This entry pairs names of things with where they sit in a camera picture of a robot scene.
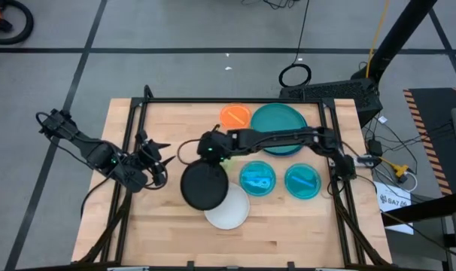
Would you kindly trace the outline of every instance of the teal plate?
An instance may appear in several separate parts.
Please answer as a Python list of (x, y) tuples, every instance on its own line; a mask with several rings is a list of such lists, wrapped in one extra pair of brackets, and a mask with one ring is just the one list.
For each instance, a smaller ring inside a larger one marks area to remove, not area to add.
[(307, 164), (294, 164), (285, 173), (285, 187), (298, 199), (311, 199), (320, 192), (320, 175)]
[[(281, 103), (264, 105), (253, 114), (251, 128), (259, 132), (273, 132), (285, 129), (307, 127), (305, 118), (295, 109)], [(288, 156), (298, 152), (302, 145), (266, 148), (269, 154)]]

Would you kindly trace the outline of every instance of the black metal stand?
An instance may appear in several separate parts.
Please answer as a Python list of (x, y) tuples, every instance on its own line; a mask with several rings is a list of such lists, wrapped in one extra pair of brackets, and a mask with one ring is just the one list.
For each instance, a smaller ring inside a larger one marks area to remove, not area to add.
[[(369, 77), (377, 84), (402, 46), (409, 40), (437, 0), (411, 0), (395, 22), (370, 61)], [(366, 67), (355, 72), (351, 79), (365, 78)]]

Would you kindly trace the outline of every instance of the power cable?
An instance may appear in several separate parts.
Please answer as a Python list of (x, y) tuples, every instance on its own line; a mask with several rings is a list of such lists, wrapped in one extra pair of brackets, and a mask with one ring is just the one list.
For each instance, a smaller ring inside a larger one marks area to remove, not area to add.
[(380, 34), (380, 29), (382, 29), (382, 25), (384, 24), (385, 15), (387, 14), (389, 3), (390, 3), (389, 0), (385, 0), (384, 11), (382, 12), (382, 16), (380, 17), (380, 21), (378, 22), (377, 31), (375, 32), (375, 37), (373, 37), (373, 41), (372, 41), (372, 47), (370, 48), (369, 60), (367, 61), (367, 64), (366, 64), (365, 78), (369, 77), (370, 63), (372, 62), (373, 50), (377, 44), (377, 39), (378, 39), (378, 34)]
[[(280, 72), (280, 75), (278, 76), (278, 82), (283, 87), (298, 87), (298, 86), (307, 85), (307, 84), (310, 83), (310, 80), (312, 79), (312, 70), (310, 69), (310, 67), (308, 65), (306, 65), (306, 64), (296, 63), (296, 61), (298, 60), (298, 54), (299, 54), (299, 51), (300, 51), (300, 45), (302, 43), (303, 30), (305, 29), (306, 14), (308, 13), (308, 10), (309, 10), (309, 4), (310, 4), (310, 0), (306, 0), (305, 14), (303, 15), (302, 31), (300, 32), (300, 38), (298, 40), (298, 47), (296, 49), (295, 59), (293, 60), (293, 62), (287, 68), (283, 69)], [(302, 69), (305, 69), (305, 71), (307, 73), (307, 76), (306, 76), (306, 79), (301, 84), (297, 84), (297, 85), (294, 85), (294, 86), (289, 86), (285, 82), (283, 82), (283, 76), (284, 76), (284, 74), (286, 72), (288, 72), (289, 70), (291, 70), (291, 69), (293, 69), (295, 67), (300, 67)]]

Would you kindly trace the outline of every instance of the wire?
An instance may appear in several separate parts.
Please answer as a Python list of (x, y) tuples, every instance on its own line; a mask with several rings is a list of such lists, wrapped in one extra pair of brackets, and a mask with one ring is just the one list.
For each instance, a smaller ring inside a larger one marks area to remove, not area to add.
[[(296, 48), (295, 59), (293, 60), (293, 62), (287, 68), (281, 70), (280, 75), (278, 76), (278, 82), (283, 87), (297, 87), (297, 86), (307, 85), (307, 84), (310, 83), (310, 80), (312, 79), (312, 70), (310, 69), (310, 67), (308, 65), (302, 64), (302, 63), (297, 63), (297, 64), (295, 63), (296, 60), (298, 59), (298, 54), (299, 54), (299, 51), (300, 51), (300, 45), (302, 43), (303, 30), (305, 29), (306, 14), (308, 13), (309, 4), (310, 4), (310, 0), (306, 0), (305, 14), (303, 15), (302, 31), (300, 32), (300, 38), (298, 40), (298, 47)], [(294, 86), (289, 86), (285, 82), (283, 82), (283, 75), (286, 72), (288, 72), (289, 70), (291, 70), (291, 69), (293, 69), (295, 67), (300, 67), (300, 68), (305, 69), (306, 73), (307, 73), (307, 76), (306, 76), (306, 79), (301, 84), (297, 84), (297, 85), (294, 85)]]
[(407, 174), (410, 174), (412, 177), (414, 177), (414, 180), (415, 180), (415, 184), (414, 184), (414, 187), (412, 187), (411, 189), (405, 189), (403, 187), (401, 187), (400, 185), (398, 185), (398, 183), (396, 183), (392, 177), (390, 177), (389, 175), (383, 173), (383, 171), (381, 171), (380, 169), (374, 169), (375, 171), (377, 171), (378, 173), (382, 174), (382, 176), (384, 176), (387, 180), (389, 180), (392, 184), (395, 184), (398, 188), (404, 190), (405, 192), (407, 193), (411, 193), (412, 191), (415, 190), (415, 188), (417, 188), (417, 178), (415, 177), (415, 175), (413, 175), (412, 173), (410, 172), (407, 172)]
[(48, 138), (47, 140), (49, 140), (50, 143), (53, 144), (54, 146), (56, 146), (57, 148), (59, 148), (59, 149), (65, 151), (66, 153), (68, 153), (69, 155), (71, 155), (71, 156), (72, 156), (74, 159), (76, 159), (79, 163), (84, 164), (85, 166), (87, 166), (87, 167), (90, 168), (90, 169), (94, 169), (94, 168), (93, 168), (92, 166), (90, 166), (88, 163), (84, 162), (81, 158), (79, 158), (79, 157), (77, 157), (75, 154), (73, 154), (70, 150), (68, 150), (68, 149), (66, 149), (66, 148), (64, 148), (64, 147), (59, 146), (59, 144), (55, 143), (54, 140), (49, 139), (49, 138)]
[(293, 5), (295, 5), (295, 1), (294, 0), (286, 0), (283, 5), (281, 5), (283, 0), (280, 0), (280, 2), (278, 4), (271, 3), (268, 0), (263, 0), (263, 2), (267, 3), (274, 11), (278, 10), (279, 8), (285, 8), (285, 7), (292, 8)]
[[(366, 179), (367, 181), (369, 181), (369, 182), (373, 185), (373, 187), (375, 188), (375, 192), (377, 193), (377, 186), (376, 186), (372, 181), (370, 181), (368, 178), (365, 178), (365, 177), (360, 176), (360, 175), (357, 175), (357, 177), (361, 177), (361, 178), (364, 178), (364, 179)], [(390, 189), (390, 190), (392, 191), (392, 193), (394, 193), (395, 195), (397, 195), (397, 193), (395, 193), (395, 192), (394, 192), (386, 183), (384, 183), (384, 182), (382, 182), (382, 183), (385, 184), (385, 186), (386, 186), (388, 189)], [(399, 195), (397, 195), (397, 196), (398, 196), (398, 197), (401, 197), (401, 198), (404, 198), (404, 199), (411, 200), (411, 199), (405, 198), (405, 197), (403, 197), (403, 196), (399, 196)], [(381, 212), (383, 215), (385, 215), (385, 216), (387, 216), (387, 217), (389, 217), (389, 218), (392, 218), (392, 219), (394, 219), (395, 221), (397, 221), (397, 222), (399, 222), (399, 223), (401, 223), (401, 224), (405, 224), (406, 226), (410, 227), (410, 228), (413, 229), (415, 232), (417, 232), (418, 234), (420, 234), (422, 237), (424, 237), (427, 241), (432, 242), (434, 245), (437, 245), (437, 246), (440, 247), (441, 249), (443, 249), (443, 250), (447, 251), (448, 253), (450, 253), (450, 254), (456, 256), (456, 252), (453, 252), (452, 250), (446, 248), (446, 247), (443, 246), (443, 245), (440, 245), (437, 241), (435, 241), (435, 240), (431, 239), (430, 237), (426, 236), (426, 235), (425, 235), (424, 233), (422, 233), (420, 230), (415, 229), (411, 224), (409, 224), (409, 223), (407, 223), (407, 222), (405, 222), (405, 221), (402, 221), (402, 220), (400, 220), (399, 218), (396, 218), (396, 217), (394, 217), (393, 215), (388, 214), (387, 212), (382, 211), (381, 209), (380, 209), (380, 212)]]
[(186, 163), (186, 162), (184, 162), (184, 161), (181, 159), (181, 155), (180, 155), (181, 148), (182, 148), (183, 146), (185, 146), (186, 144), (188, 144), (188, 143), (191, 143), (191, 142), (198, 142), (198, 141), (200, 141), (200, 140), (201, 140), (201, 139), (190, 139), (190, 140), (188, 140), (188, 141), (185, 141), (185, 142), (181, 143), (181, 145), (178, 147), (178, 150), (176, 151), (176, 157), (178, 158), (178, 160), (180, 160), (180, 162), (181, 162), (182, 164), (187, 165), (187, 166), (190, 165), (190, 163)]
[(372, 130), (370, 129), (370, 127), (372, 127), (372, 121), (373, 121), (373, 118), (370, 119), (370, 122), (369, 122), (369, 128), (367, 128), (367, 130), (365, 131), (365, 135), (363, 136), (363, 140), (366, 142), (366, 135), (370, 132), (372, 132)]
[[(421, 140), (427, 139), (427, 138), (429, 138), (429, 137), (431, 137), (432, 139), (434, 139), (435, 137), (440, 136), (440, 135), (442, 135), (443, 133), (451, 132), (451, 131), (453, 130), (451, 127), (449, 128), (449, 130), (440, 131), (442, 128), (444, 128), (445, 126), (448, 126), (448, 125), (450, 125), (450, 124), (451, 124), (451, 122), (445, 123), (445, 124), (443, 124), (443, 125), (439, 125), (439, 126), (433, 128), (433, 129), (430, 129), (430, 130), (428, 130), (428, 131), (426, 131), (426, 132), (421, 133), (420, 135), (418, 135), (418, 136), (416, 136), (416, 137), (414, 137), (414, 138), (407, 139), (407, 140), (403, 140), (403, 143), (410, 143), (410, 142), (412, 142), (412, 141), (414, 141), (415, 143), (417, 143), (417, 142), (420, 142)], [(372, 131), (370, 128), (365, 128), (365, 127), (364, 127), (364, 129), (367, 129), (367, 131), (370, 131), (370, 132), (372, 132), (372, 133), (375, 132), (375, 131)], [(386, 139), (385, 137), (380, 136), (380, 135), (377, 135), (376, 138), (378, 138), (378, 139), (384, 139), (384, 140), (387, 141), (387, 142), (400, 143), (400, 141), (391, 140), (391, 139)]]
[(362, 175), (357, 175), (357, 177), (362, 178), (364, 181), (368, 181), (371, 185), (373, 185), (373, 188), (375, 189), (375, 193), (378, 193), (377, 192), (377, 186), (373, 183), (372, 180), (370, 180), (367, 177), (363, 177)]
[(412, 156), (412, 158), (415, 161), (414, 173), (417, 174), (418, 161), (417, 161), (417, 158), (415, 158), (415, 155), (412, 153), (412, 151), (410, 151), (410, 149), (405, 145), (405, 143), (403, 143), (402, 139), (400, 139), (400, 137), (387, 124), (382, 124), (382, 125), (385, 126), (387, 129), (389, 129), (394, 134), (394, 136), (399, 140), (399, 142), (402, 143), (403, 147), (405, 147), (407, 149), (410, 156)]
[(342, 142), (343, 145), (345, 145), (351, 152), (353, 152), (357, 157), (360, 157), (360, 155), (358, 155), (358, 153), (347, 143), (345, 142)]
[(384, 24), (385, 15), (387, 14), (389, 2), (390, 2), (389, 0), (385, 0), (384, 11), (382, 12), (382, 16), (380, 17), (380, 21), (378, 22), (377, 32), (375, 32), (375, 37), (373, 37), (372, 48), (370, 48), (370, 52), (369, 52), (369, 60), (367, 61), (367, 64), (366, 64), (366, 71), (365, 71), (366, 78), (369, 77), (370, 63), (372, 62), (373, 49), (375, 48), (375, 45), (377, 44), (378, 34), (380, 34), (380, 29), (382, 28), (382, 25)]
[[(398, 187), (398, 188), (404, 190), (403, 187), (399, 186), (396, 182), (394, 182), (394, 181), (392, 180), (392, 178), (390, 177), (391, 172), (390, 172), (383, 164), (380, 164), (380, 166), (381, 166), (381, 167), (386, 171), (386, 173), (387, 173), (384, 177), (385, 177), (387, 180), (389, 180), (389, 181), (390, 181), (393, 185), (395, 185), (396, 187)], [(420, 197), (418, 197), (418, 196), (416, 196), (416, 195), (414, 195), (414, 194), (411, 194), (411, 197), (413, 197), (413, 198), (419, 200), (420, 202), (415, 201), (415, 200), (413, 200), (413, 199), (406, 198), (406, 197), (404, 197), (404, 196), (401, 196), (401, 195), (395, 193), (395, 191), (394, 191), (393, 189), (391, 189), (385, 182), (383, 182), (382, 178), (380, 178), (380, 176), (378, 175), (379, 172), (382, 173), (381, 171), (375, 171), (375, 175), (377, 176), (377, 178), (380, 180), (380, 182), (381, 182), (382, 184), (385, 184), (385, 186), (386, 186), (390, 191), (392, 191), (392, 193), (394, 193), (396, 196), (401, 197), (401, 198), (403, 198), (403, 199), (408, 199), (408, 200), (414, 201), (414, 202), (416, 202), (416, 203), (421, 203), (421, 202), (424, 202), (424, 201), (425, 201), (424, 199), (421, 199)]]
[(433, 243), (434, 245), (440, 247), (441, 249), (445, 250), (446, 252), (448, 252), (448, 253), (450, 253), (450, 254), (456, 256), (456, 252), (453, 252), (452, 250), (446, 248), (444, 245), (440, 245), (437, 241), (435, 241), (434, 239), (431, 239), (429, 236), (426, 236), (426, 235), (425, 235), (424, 233), (422, 233), (420, 230), (415, 229), (411, 224), (409, 224), (409, 223), (407, 223), (407, 222), (404, 222), (404, 221), (400, 220), (399, 218), (396, 218), (396, 217), (394, 217), (393, 215), (391, 215), (391, 214), (389, 214), (389, 213), (387, 213), (387, 212), (384, 212), (384, 211), (382, 211), (382, 210), (380, 210), (380, 212), (381, 212), (383, 215), (385, 215), (385, 216), (387, 216), (387, 217), (389, 217), (389, 218), (392, 218), (392, 219), (394, 219), (395, 221), (397, 221), (397, 222), (399, 222), (399, 223), (401, 223), (401, 224), (405, 224), (406, 226), (409, 226), (409, 227), (410, 227), (411, 229), (413, 229), (415, 232), (417, 232), (417, 233), (420, 234), (422, 237), (424, 237), (427, 241), (429, 241), (429, 242)]
[[(445, 137), (445, 136), (450, 136), (450, 135), (454, 135), (454, 133), (452, 132), (452, 130), (442, 131), (439, 135), (433, 136), (433, 137), (431, 137), (430, 139), (432, 139), (432, 140), (434, 140), (434, 139), (440, 139), (440, 138), (443, 138), (443, 137)], [(423, 141), (424, 141), (424, 139), (419, 139), (419, 140), (410, 142), (410, 143), (408, 143), (408, 144), (403, 143), (403, 144), (400, 144), (400, 145), (395, 146), (395, 147), (393, 147), (393, 148), (388, 148), (388, 149), (385, 150), (385, 151), (399, 151), (399, 150), (402, 150), (403, 148), (405, 148), (406, 146), (407, 146), (407, 147), (408, 147), (408, 146), (412, 146), (412, 145), (414, 145), (414, 144), (421, 143), (421, 142), (423, 142)]]
[(91, 196), (91, 194), (98, 188), (100, 188), (103, 184), (106, 183), (106, 181), (108, 181), (110, 178), (110, 176), (106, 177), (103, 181), (101, 181), (100, 183), (98, 183), (95, 187), (93, 187), (93, 189), (91, 189), (87, 194), (86, 196), (84, 197), (83, 199), (83, 202), (81, 203), (81, 218), (83, 217), (83, 213), (84, 213), (84, 206), (86, 205), (86, 201), (87, 199)]
[(306, 14), (307, 14), (307, 10), (309, 9), (309, 4), (310, 4), (310, 0), (306, 0), (305, 14), (303, 15), (302, 31), (300, 31), (300, 38), (298, 39), (298, 47), (296, 48), (296, 55), (295, 55), (295, 59), (293, 60), (292, 64), (294, 64), (296, 62), (296, 60), (298, 59), (298, 53), (300, 51), (300, 45), (302, 44), (303, 30), (305, 29)]
[(377, 130), (377, 124), (380, 122), (378, 119), (380, 118), (380, 113), (382, 111), (378, 112), (377, 118), (375, 119), (375, 127), (373, 127), (373, 132), (372, 132), (372, 139), (375, 139), (375, 131)]

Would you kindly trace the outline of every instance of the yellow cable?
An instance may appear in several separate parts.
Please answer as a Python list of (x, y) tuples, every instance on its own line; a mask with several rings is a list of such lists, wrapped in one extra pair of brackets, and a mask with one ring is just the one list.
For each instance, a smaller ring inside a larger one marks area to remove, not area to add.
[(380, 22), (378, 22), (378, 27), (377, 27), (377, 32), (375, 33), (375, 37), (373, 37), (372, 48), (370, 48), (370, 52), (369, 52), (369, 61), (367, 61), (367, 63), (366, 63), (366, 71), (365, 71), (366, 78), (369, 77), (370, 61), (372, 61), (373, 49), (375, 48), (375, 44), (377, 43), (378, 34), (380, 34), (380, 29), (382, 28), (382, 25), (384, 24), (385, 14), (387, 14), (389, 2), (390, 2), (390, 0), (385, 0), (384, 12), (382, 12), (382, 17), (380, 18)]
[(396, 164), (392, 163), (391, 161), (385, 159), (384, 157), (378, 157), (378, 158), (380, 158), (380, 160), (382, 160), (382, 161), (386, 162), (387, 164), (389, 164), (391, 167), (397, 166)]

